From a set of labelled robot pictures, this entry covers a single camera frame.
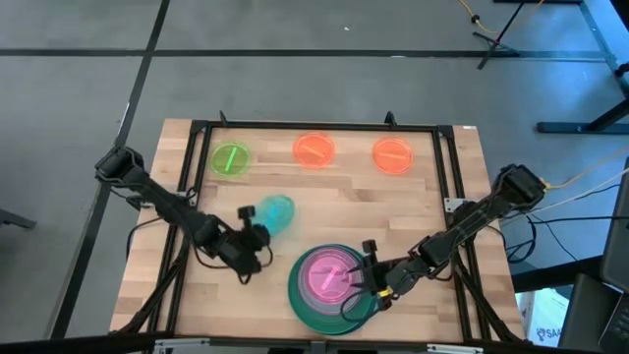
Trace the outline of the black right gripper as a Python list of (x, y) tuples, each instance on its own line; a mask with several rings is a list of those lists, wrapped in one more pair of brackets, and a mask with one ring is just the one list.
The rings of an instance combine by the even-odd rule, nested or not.
[(364, 241), (362, 247), (365, 253), (362, 264), (348, 269), (346, 273), (361, 272), (363, 282), (352, 283), (351, 286), (368, 290), (377, 298), (378, 308), (388, 310), (401, 295), (412, 290), (423, 276), (423, 260), (418, 254), (410, 252), (406, 257), (379, 261), (374, 240)]

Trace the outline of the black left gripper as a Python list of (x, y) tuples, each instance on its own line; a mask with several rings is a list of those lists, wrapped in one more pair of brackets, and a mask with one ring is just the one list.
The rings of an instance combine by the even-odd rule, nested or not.
[(254, 224), (254, 206), (242, 206), (237, 210), (243, 227), (235, 230), (226, 222), (218, 222), (221, 230), (218, 256), (222, 262), (236, 271), (242, 285), (247, 285), (253, 274), (261, 272), (262, 264), (256, 252), (270, 244), (270, 234), (262, 224)]

